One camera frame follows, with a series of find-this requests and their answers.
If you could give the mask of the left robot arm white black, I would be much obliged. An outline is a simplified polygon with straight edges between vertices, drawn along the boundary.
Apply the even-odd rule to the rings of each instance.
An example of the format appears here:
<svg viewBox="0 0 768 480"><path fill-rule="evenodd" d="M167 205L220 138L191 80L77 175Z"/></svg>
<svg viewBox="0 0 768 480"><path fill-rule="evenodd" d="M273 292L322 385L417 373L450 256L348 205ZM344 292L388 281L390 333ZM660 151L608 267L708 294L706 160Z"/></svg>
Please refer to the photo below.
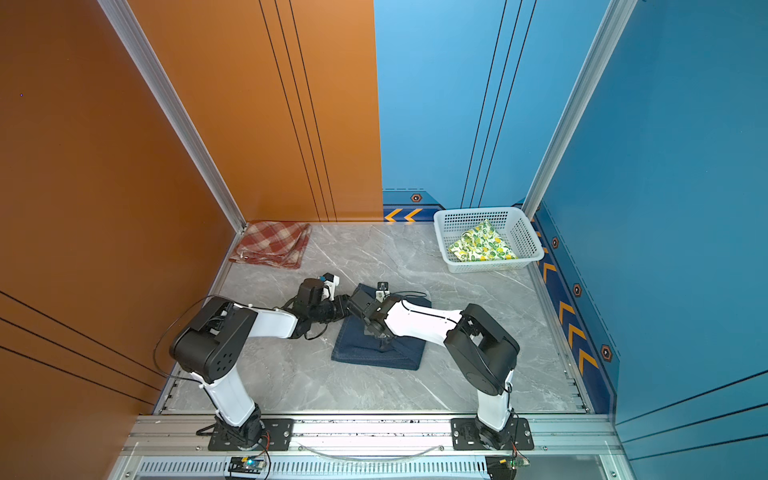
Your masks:
<svg viewBox="0 0 768 480"><path fill-rule="evenodd" d="M346 295L338 296L339 278L326 273L307 278L283 306L264 309L213 296L178 333L169 347L179 367L198 382L215 408L215 423L198 432L209 435L210 450L262 448L267 427L237 370L250 338L305 338L313 325L327 325L348 315Z"/></svg>

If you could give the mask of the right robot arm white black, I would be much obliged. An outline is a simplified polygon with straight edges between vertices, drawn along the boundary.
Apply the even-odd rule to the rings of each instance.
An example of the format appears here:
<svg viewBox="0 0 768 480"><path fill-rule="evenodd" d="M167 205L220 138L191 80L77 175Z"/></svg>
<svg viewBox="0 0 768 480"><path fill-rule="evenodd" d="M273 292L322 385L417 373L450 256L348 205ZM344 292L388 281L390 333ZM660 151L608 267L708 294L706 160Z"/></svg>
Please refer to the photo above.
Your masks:
<svg viewBox="0 0 768 480"><path fill-rule="evenodd" d="M510 394L521 347L483 307L470 303L462 310L440 310L395 294L377 298L362 287L355 289L345 306L374 335L412 337L445 347L477 391L479 441L494 450L513 447Z"/></svg>

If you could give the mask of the dark blue denim skirt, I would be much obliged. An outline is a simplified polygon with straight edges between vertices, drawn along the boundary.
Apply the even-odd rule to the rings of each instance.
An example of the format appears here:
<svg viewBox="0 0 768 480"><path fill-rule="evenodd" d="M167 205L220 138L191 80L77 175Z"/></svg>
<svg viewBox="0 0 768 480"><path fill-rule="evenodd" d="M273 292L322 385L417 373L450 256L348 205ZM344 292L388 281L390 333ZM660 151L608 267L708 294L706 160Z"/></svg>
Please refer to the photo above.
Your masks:
<svg viewBox="0 0 768 480"><path fill-rule="evenodd" d="M414 337L379 339L364 333L364 322L348 316L339 330L331 359L336 362L416 371L426 341Z"/></svg>

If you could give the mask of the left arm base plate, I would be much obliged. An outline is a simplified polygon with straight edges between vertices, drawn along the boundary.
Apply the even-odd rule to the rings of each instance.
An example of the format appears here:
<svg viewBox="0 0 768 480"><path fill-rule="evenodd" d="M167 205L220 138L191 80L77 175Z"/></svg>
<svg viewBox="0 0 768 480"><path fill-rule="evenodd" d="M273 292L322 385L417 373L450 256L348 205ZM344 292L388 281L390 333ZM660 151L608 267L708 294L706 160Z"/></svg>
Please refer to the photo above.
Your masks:
<svg viewBox="0 0 768 480"><path fill-rule="evenodd" d="M261 418L231 427L216 419L214 425L199 430L209 433L209 451L287 451L293 435L291 418Z"/></svg>

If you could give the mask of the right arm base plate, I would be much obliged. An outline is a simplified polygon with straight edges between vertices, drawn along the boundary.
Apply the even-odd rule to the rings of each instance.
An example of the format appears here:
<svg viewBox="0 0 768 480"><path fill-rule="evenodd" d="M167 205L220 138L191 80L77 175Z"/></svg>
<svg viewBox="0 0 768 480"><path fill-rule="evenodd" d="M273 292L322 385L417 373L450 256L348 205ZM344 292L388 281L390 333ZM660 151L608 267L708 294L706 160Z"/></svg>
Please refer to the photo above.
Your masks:
<svg viewBox="0 0 768 480"><path fill-rule="evenodd" d="M532 451L535 449L527 419L512 415L506 425L496 431L477 418L453 418L450 421L453 448L457 451L496 450Z"/></svg>

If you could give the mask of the white plastic laundry basket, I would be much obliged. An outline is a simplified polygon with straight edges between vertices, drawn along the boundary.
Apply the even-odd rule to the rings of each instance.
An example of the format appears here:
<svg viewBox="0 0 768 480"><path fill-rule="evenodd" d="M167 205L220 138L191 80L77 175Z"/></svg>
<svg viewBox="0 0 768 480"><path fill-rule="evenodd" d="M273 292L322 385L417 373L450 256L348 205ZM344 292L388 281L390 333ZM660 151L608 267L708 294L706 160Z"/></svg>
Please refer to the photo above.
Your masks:
<svg viewBox="0 0 768 480"><path fill-rule="evenodd" d="M515 260L460 262L448 248L461 234L489 220L517 255ZM438 246L452 273L517 270L544 257L541 241L524 212L516 207L485 207L441 210L433 217Z"/></svg>

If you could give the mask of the lemon print skirt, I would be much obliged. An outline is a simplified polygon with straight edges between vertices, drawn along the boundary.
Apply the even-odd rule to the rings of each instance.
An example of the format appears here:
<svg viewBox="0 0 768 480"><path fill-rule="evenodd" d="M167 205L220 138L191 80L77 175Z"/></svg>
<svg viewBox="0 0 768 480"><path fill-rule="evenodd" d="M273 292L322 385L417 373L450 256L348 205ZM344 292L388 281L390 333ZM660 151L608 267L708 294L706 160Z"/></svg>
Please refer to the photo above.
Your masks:
<svg viewBox="0 0 768 480"><path fill-rule="evenodd" d="M463 232L448 251L460 262L515 260L517 255L489 220Z"/></svg>

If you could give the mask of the red plaid skirt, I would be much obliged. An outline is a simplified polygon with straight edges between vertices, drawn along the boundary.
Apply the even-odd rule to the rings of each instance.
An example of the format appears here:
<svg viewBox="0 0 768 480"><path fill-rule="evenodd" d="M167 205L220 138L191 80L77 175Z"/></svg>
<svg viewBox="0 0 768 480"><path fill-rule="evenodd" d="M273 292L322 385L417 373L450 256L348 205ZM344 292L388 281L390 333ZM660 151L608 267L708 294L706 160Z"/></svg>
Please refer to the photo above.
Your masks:
<svg viewBox="0 0 768 480"><path fill-rule="evenodd" d="M299 269L308 247L310 223L258 221L248 225L229 256L233 263Z"/></svg>

